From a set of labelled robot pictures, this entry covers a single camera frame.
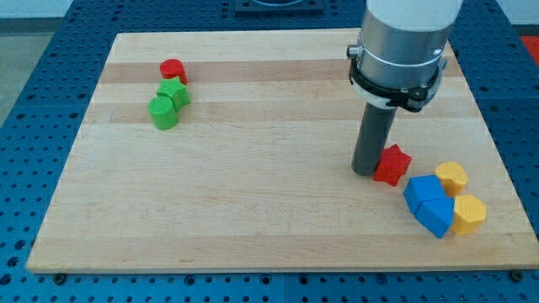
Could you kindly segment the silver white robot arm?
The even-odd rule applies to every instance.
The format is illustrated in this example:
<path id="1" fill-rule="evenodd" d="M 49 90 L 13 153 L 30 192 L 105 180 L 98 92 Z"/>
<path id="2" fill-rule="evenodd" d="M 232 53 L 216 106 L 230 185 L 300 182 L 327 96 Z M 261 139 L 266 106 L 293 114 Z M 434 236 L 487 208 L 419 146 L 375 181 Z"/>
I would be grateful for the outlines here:
<path id="1" fill-rule="evenodd" d="M 357 42 L 347 49 L 358 95 L 378 109 L 419 112 L 440 86 L 461 7 L 462 0 L 367 0 Z"/>

